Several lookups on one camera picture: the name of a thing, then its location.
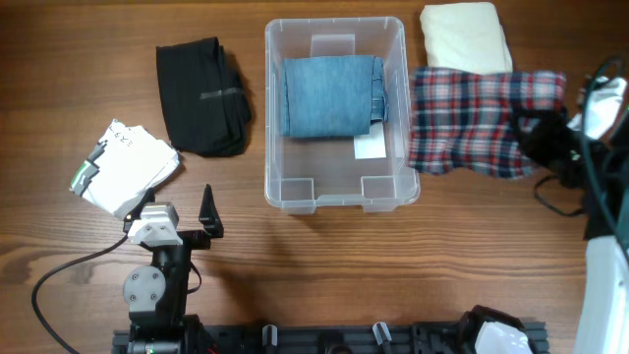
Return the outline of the red plaid shirt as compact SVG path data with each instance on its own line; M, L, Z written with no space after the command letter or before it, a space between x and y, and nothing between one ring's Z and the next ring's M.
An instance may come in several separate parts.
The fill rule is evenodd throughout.
M422 67L412 77L408 165L421 174L469 169L515 180L538 165L517 135L565 112L566 75L555 71L474 74Z

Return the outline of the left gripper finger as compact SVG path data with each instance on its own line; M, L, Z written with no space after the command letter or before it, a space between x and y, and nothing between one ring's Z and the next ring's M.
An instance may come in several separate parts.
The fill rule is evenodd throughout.
M216 208L211 186L206 184L203 190L199 222L210 238L222 238L224 227Z
M153 203L155 201L155 194L153 188L148 188L138 204L125 216L125 221L133 221L139 219L142 213L144 206L148 203Z

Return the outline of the white printed shirt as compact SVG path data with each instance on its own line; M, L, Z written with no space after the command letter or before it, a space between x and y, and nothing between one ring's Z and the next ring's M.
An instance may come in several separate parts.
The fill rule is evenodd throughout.
M70 191L123 219L179 164L178 151L144 127L114 119L76 172Z

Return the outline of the blue denim jeans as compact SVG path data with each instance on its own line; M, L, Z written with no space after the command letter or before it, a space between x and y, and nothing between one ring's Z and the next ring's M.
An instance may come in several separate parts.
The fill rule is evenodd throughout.
M367 135L388 120L383 59L373 55L285 59L280 132L293 139Z

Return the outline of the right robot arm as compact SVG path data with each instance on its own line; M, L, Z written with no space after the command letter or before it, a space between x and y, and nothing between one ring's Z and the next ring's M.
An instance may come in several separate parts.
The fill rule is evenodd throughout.
M616 129L601 166L586 167L596 206L586 230L587 279L574 354L628 351L628 116ZM539 353L520 320L475 307L461 319L460 353Z

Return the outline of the black garment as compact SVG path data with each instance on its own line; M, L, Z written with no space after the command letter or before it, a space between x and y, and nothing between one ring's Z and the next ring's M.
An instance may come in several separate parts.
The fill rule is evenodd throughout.
M158 46L162 114L173 148L204 157L245 152L252 112L236 67L216 37Z

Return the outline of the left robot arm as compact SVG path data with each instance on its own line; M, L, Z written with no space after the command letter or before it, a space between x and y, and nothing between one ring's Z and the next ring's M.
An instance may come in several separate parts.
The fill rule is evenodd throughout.
M148 189L124 219L131 243L151 252L151 263L134 269L123 284L130 329L116 332L114 353L217 353L217 344L197 315L186 313L190 273L198 269L192 252L208 250L224 235L212 189L204 187L198 230L179 231L179 216L170 203L158 203Z

